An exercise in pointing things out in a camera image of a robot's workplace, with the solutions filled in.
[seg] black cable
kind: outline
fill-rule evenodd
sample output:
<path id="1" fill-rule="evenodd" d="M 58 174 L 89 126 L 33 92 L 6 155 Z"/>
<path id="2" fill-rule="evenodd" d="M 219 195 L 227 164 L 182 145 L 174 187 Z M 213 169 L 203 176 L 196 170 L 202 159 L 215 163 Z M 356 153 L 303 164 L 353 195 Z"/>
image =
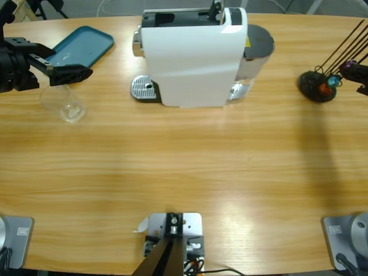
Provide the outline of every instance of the black cable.
<path id="1" fill-rule="evenodd" d="M 217 269 L 217 270 L 207 270 L 207 271 L 194 271 L 194 272 L 186 272 L 185 274 L 187 274 L 187 275 L 196 275 L 196 274 L 206 274 L 206 273 L 219 273 L 219 272 L 225 272 L 225 271 L 231 271 L 231 272 L 235 272 L 237 275 L 246 276 L 245 274 L 243 274 L 240 271 L 237 271 L 235 269 Z"/>
<path id="2" fill-rule="evenodd" d="M 294 0 L 291 0 L 291 1 L 290 1 L 290 3 L 288 4 L 287 8 L 285 9 L 285 12 L 284 12 L 284 13 L 286 13 L 286 12 L 287 12 L 287 10 L 289 9 L 289 7 L 290 7 L 293 3 L 294 3 Z"/>

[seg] gray floor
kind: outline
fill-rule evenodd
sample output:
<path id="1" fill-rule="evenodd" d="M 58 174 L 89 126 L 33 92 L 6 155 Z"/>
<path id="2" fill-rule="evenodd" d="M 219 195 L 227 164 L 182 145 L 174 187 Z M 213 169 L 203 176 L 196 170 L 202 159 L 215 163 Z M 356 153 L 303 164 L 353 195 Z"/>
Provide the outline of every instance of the gray floor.
<path id="1" fill-rule="evenodd" d="M 63 11 L 71 18 L 96 17 L 102 0 L 64 0 Z M 291 0 L 276 0 L 286 8 Z M 144 9 L 179 7 L 208 7 L 211 0 L 105 0 L 99 16 L 139 16 Z M 306 13 L 313 0 L 294 0 L 288 12 Z M 240 0 L 226 0 L 228 6 L 237 5 Z M 43 2 L 48 19 L 61 18 L 48 2 Z M 283 13 L 282 9 L 269 0 L 249 0 L 249 13 Z M 368 17 L 368 5 L 363 0 L 324 0 L 316 14 L 334 16 Z"/>

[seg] purple object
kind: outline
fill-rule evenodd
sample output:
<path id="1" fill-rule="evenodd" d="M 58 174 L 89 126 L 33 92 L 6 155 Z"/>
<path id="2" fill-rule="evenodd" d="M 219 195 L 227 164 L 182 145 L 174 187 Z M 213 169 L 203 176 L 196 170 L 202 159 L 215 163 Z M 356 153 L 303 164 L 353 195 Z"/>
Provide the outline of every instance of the purple object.
<path id="1" fill-rule="evenodd" d="M 353 64 L 356 64 L 357 62 L 355 60 L 348 60 L 345 62 L 344 67 L 345 68 L 349 68 L 350 66 L 352 66 Z"/>

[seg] label sticker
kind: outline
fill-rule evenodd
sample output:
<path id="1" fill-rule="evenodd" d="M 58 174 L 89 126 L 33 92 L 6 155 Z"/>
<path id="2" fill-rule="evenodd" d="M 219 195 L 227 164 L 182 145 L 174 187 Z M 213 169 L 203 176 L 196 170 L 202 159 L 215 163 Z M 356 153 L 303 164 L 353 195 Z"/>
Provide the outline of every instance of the label sticker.
<path id="1" fill-rule="evenodd" d="M 331 234 L 341 234 L 341 227 L 339 225 L 333 225 L 329 227 L 329 232 Z"/>
<path id="2" fill-rule="evenodd" d="M 249 37 L 247 37 L 246 47 L 250 47 L 250 46 L 251 46 L 251 41 L 249 40 Z"/>
<path id="3" fill-rule="evenodd" d="M 17 231 L 17 236 L 27 236 L 29 232 L 29 228 L 27 227 L 19 227 Z"/>

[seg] yellow label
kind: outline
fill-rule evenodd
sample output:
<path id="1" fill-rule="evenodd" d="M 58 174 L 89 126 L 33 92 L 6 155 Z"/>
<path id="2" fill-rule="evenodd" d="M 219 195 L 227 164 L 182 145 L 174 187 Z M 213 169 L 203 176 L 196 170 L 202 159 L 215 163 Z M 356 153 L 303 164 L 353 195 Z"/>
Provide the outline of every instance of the yellow label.
<path id="1" fill-rule="evenodd" d="M 251 41 L 249 40 L 249 37 L 247 37 L 246 47 L 250 47 L 250 46 L 251 46 Z"/>

